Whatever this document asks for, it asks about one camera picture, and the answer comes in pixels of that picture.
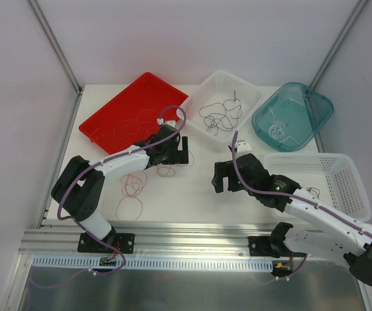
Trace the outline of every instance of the white table surface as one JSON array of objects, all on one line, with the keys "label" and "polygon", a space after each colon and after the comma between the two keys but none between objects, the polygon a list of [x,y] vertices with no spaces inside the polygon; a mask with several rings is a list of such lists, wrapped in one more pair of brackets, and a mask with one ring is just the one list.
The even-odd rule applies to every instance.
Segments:
[{"label": "white table surface", "polygon": [[[127,85],[86,85],[80,107],[76,115],[71,137],[65,152],[61,171],[69,160],[77,155],[93,160],[107,156],[107,153],[92,143],[78,127],[99,108],[103,107]],[[198,86],[174,86],[180,91],[190,94]],[[259,86],[262,93],[260,106],[279,87]],[[211,180],[214,173],[214,163],[231,159],[231,153],[225,146],[216,149],[209,146],[202,138],[190,129],[184,127],[182,136],[189,137],[189,150],[194,154],[194,164],[191,167],[173,166],[176,175],[159,177],[156,168],[146,170],[147,184],[138,198],[143,203],[143,213],[138,222],[168,222],[168,223],[201,223],[201,224],[273,224],[273,210],[261,205],[255,198],[244,191],[236,193],[224,192],[216,194]],[[263,155],[275,152],[262,142],[254,133],[250,120],[239,131],[239,139],[245,139],[252,147],[253,153],[262,160]],[[299,152],[317,152],[314,140]],[[141,172],[135,176],[144,178]],[[113,181],[102,191],[99,208],[108,220],[117,220],[117,203],[123,197],[123,184],[120,180]],[[47,219],[57,219],[58,204],[52,200]],[[122,221],[135,220],[141,210],[140,203],[135,199],[124,199],[117,211]]]}]

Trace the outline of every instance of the black wire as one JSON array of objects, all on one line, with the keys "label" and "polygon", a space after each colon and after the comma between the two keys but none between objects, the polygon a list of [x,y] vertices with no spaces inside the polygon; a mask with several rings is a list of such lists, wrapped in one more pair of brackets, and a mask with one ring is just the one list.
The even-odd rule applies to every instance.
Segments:
[{"label": "black wire", "polygon": [[317,196],[317,199],[320,199],[321,191],[319,188],[309,187],[309,188],[306,188],[305,190],[307,190],[309,193],[314,192]]},{"label": "black wire", "polygon": [[[226,106],[225,106],[225,103],[228,102],[228,101],[233,101],[234,103],[237,103],[238,101],[238,106],[235,106],[231,109],[227,109]],[[201,111],[205,108],[208,108],[208,107],[212,107],[212,106],[215,106],[215,105],[221,105],[224,109],[224,112],[223,113],[216,113],[216,112],[212,112],[212,113],[209,113],[208,115],[202,115],[201,114]],[[227,116],[227,112],[231,112],[233,111],[234,109],[237,109],[237,116],[234,117],[232,116],[232,114],[230,113],[229,116]],[[204,106],[202,108],[199,109],[199,116],[201,116],[203,118],[203,123],[207,126],[207,131],[210,132],[213,128],[216,128],[216,133],[215,133],[215,136],[218,135],[219,131],[223,131],[223,132],[232,132],[234,128],[237,127],[238,125],[238,120],[241,118],[242,116],[242,105],[240,104],[240,100],[237,98],[237,92],[234,91],[233,92],[233,99],[227,99],[225,100],[223,103],[220,103],[220,102],[215,102],[214,104],[210,104],[210,105],[207,105],[207,106]],[[231,121],[231,119],[233,120],[236,120],[236,124],[234,125]]]}]

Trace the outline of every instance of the white wall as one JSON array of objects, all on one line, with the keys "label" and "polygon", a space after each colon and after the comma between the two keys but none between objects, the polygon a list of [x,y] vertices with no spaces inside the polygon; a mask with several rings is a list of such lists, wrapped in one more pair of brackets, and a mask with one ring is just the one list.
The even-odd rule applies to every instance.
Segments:
[{"label": "white wall", "polygon": [[26,1],[0,0],[0,297],[74,101]]},{"label": "white wall", "polygon": [[356,0],[39,0],[78,81],[309,84]]},{"label": "white wall", "polygon": [[353,158],[372,208],[372,1],[318,91],[334,104],[334,115],[323,129],[326,151]]}]

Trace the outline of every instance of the metal floor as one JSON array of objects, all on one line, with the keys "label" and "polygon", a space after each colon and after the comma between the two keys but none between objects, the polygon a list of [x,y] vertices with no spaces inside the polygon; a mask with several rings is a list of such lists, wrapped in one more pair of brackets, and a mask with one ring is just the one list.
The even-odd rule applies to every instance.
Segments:
[{"label": "metal floor", "polygon": [[[34,268],[40,285],[65,281],[76,269]],[[83,273],[52,290],[27,286],[19,310],[365,310],[357,281],[326,262],[307,262],[289,282],[269,273],[122,270]]]}]

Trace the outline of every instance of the black mounting bracket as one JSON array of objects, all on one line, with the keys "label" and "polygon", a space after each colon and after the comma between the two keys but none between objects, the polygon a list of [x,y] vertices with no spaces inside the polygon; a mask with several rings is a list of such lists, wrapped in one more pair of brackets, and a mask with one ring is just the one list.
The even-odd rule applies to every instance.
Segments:
[{"label": "black mounting bracket", "polygon": [[[115,246],[123,254],[132,254],[134,240],[135,234],[133,233],[115,233],[110,245]],[[99,244],[86,233],[81,233],[77,251],[79,253],[112,253],[111,249]]]},{"label": "black mounting bracket", "polygon": [[[249,236],[248,247],[251,257],[291,257],[291,251],[289,249],[280,251],[273,249],[269,236]],[[304,256],[304,253],[294,253],[294,257],[303,258]]]},{"label": "black mounting bracket", "polygon": [[167,159],[163,160],[161,164],[189,164],[189,146],[187,136],[181,138],[181,150],[169,150]]}]

